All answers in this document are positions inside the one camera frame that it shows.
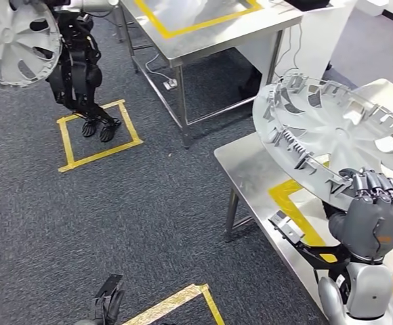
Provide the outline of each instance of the robot forearm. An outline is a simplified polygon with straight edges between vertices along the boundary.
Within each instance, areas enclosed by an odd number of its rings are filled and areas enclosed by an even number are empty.
[[[393,179],[370,170],[340,171],[354,186],[347,211],[323,202],[337,246],[308,246],[291,219],[278,211],[269,218],[314,269],[323,312],[331,325],[393,325],[393,275],[383,264],[393,249]],[[321,254],[331,254],[329,262]],[[317,269],[329,270],[320,278]]]
[[[119,0],[24,0],[24,3],[43,2],[58,12],[108,12]]]

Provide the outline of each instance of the floor marking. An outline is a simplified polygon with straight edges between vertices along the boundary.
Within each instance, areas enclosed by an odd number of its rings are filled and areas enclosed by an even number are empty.
[[[58,171],[64,173],[65,171],[70,171],[71,169],[75,169],[76,167],[79,167],[82,165],[92,163],[95,160],[104,158],[107,156],[110,156],[111,154],[116,154],[117,152],[123,151],[126,149],[138,146],[139,144],[144,143],[141,139],[138,136],[138,133],[132,123],[132,120],[130,119],[130,116],[129,115],[128,111],[126,110],[125,106],[124,100],[117,100],[116,102],[112,102],[110,104],[106,104],[102,106],[104,110],[107,110],[107,108],[111,108],[114,106],[118,106],[119,108],[119,112],[122,116],[122,119],[125,122],[125,125],[126,126],[127,130],[129,132],[130,136],[132,137],[132,141],[127,143],[127,144],[122,144],[120,146],[108,149],[104,152],[100,152],[98,154],[94,154],[92,156],[82,158],[80,160],[74,160],[73,152],[72,149],[72,145],[70,142],[70,138],[69,135],[69,131],[67,130],[67,123],[69,121],[74,120],[76,118],[79,118],[76,115],[69,115],[65,117],[61,117],[57,121],[57,123],[60,126],[60,130],[61,131],[61,136],[63,137],[63,144],[64,146],[64,151],[66,153],[66,158],[67,159],[67,164],[66,166],[61,167],[58,169]]]
[[[290,198],[291,194],[301,190],[303,187],[298,184],[293,179],[286,181],[284,183],[271,188],[268,190],[271,195],[283,213],[290,217],[295,222],[305,234],[307,243],[310,246],[324,246],[326,243],[309,223],[304,214],[298,209]],[[335,261],[332,255],[324,255],[322,257],[328,262]]]
[[[210,294],[210,291],[209,291],[209,285],[204,284],[203,286],[200,286],[200,290],[201,290],[201,292],[203,292],[203,294],[204,295],[206,302],[207,302],[207,305],[209,305],[209,308],[210,308],[210,311],[216,321],[216,324],[225,325],[225,323],[224,323],[224,320],[222,319],[222,316],[221,316],[219,310],[217,308],[216,304],[214,302],[213,298]]]
[[[216,24],[220,24],[221,22],[226,22],[228,20],[238,18],[241,16],[244,16],[246,14],[250,14],[251,12],[256,12],[258,10],[262,9],[261,5],[258,3],[257,0],[246,0],[249,4],[251,5],[249,9],[246,9],[242,12],[236,12],[234,14],[230,14],[223,17],[218,17],[212,20],[208,20],[206,22],[201,22],[199,24],[195,24],[189,27],[184,27],[178,30],[167,30],[160,20],[159,20],[156,15],[154,15],[146,3],[145,0],[135,0],[135,3],[139,7],[139,9],[145,14],[162,37],[165,39],[169,39],[171,37],[176,37],[181,34],[193,32],[195,30],[199,30],[201,28],[213,26]]]
[[[199,295],[204,296],[217,325],[224,325],[224,320],[222,320],[221,314],[209,291],[209,285],[207,284],[202,286],[191,284],[187,286],[183,290],[178,291],[178,293],[161,301],[157,305],[154,305],[150,309],[140,313],[139,315],[128,320],[122,325],[150,325],[181,305],[184,305],[188,301],[198,297]]]

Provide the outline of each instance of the stainless steel table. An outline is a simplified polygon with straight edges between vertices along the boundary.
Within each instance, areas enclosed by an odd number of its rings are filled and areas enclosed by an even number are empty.
[[[387,80],[375,81],[356,92],[393,111],[393,84]],[[329,232],[321,202],[309,192],[301,190],[298,184],[289,179],[272,160],[256,133],[218,148],[215,156],[231,186],[226,240],[231,239],[235,228],[248,221],[256,221],[283,261],[321,307],[312,267],[283,239],[268,220],[282,209],[299,225],[305,233],[304,239],[308,244],[336,245],[338,242]],[[248,208],[250,218],[235,221],[239,200]],[[393,251],[385,257],[385,263],[393,272]]]
[[[136,49],[146,46],[132,45],[126,18],[121,11],[120,25],[125,28],[135,70],[141,70],[181,128],[183,143],[187,148],[190,145],[189,126],[252,102],[255,97],[189,121],[183,84],[184,64],[255,38],[272,38],[273,50],[267,54],[267,59],[271,62],[267,80],[270,83],[275,70],[283,31],[298,24],[302,17],[301,12],[282,0],[121,0],[121,4],[175,71],[178,115],[136,58]]]

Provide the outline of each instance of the power strip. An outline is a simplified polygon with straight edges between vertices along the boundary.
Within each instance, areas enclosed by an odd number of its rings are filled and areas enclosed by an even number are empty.
[[[166,88],[166,90],[171,90],[174,88],[177,88],[177,80],[176,79],[169,79],[163,83],[163,86]]]

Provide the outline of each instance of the table leg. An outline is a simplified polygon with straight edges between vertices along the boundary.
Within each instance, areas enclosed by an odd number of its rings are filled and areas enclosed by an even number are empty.
[[[267,80],[265,81],[266,85],[272,83],[272,81],[274,80],[274,76],[275,75],[275,69],[277,67],[277,62],[278,61],[278,56],[280,55],[280,50],[281,49],[281,45],[283,43],[283,34],[283,30],[280,30],[277,32],[277,38],[275,39],[274,52],[272,53],[272,57],[270,59],[270,67],[268,69]]]
[[[121,29],[123,27],[123,22],[121,21],[119,17],[119,10],[121,10],[120,6],[113,8],[112,12],[112,17],[113,18],[114,23],[116,24],[115,30],[116,31],[116,36],[118,37],[118,41],[119,43],[122,42],[124,39],[122,38],[122,34],[121,33]]]
[[[188,149],[190,146],[189,139],[189,123],[187,121],[187,110],[186,109],[184,85],[183,84],[182,66],[178,66],[175,68],[175,78],[177,79],[177,89],[178,90],[178,112],[180,113],[180,120],[181,122],[183,145],[184,148]]]
[[[227,222],[225,224],[225,241],[229,242],[231,240],[231,233],[234,225],[236,218],[237,206],[239,203],[239,197],[231,189],[230,194],[230,202],[228,203],[228,212],[227,213]]]
[[[118,6],[118,11],[119,11],[118,16],[120,20],[119,23],[122,24],[122,27],[125,29],[125,33],[128,40],[128,47],[129,49],[130,56],[132,57],[132,62],[133,63],[133,67],[135,68],[135,72],[138,73],[138,65],[136,64],[136,62],[135,62],[133,60],[133,58],[135,58],[135,50],[133,49],[133,44],[132,44],[132,39],[130,38],[130,34],[129,33],[129,26],[126,21],[126,17],[125,16],[124,8],[122,7],[122,4],[119,4]]]

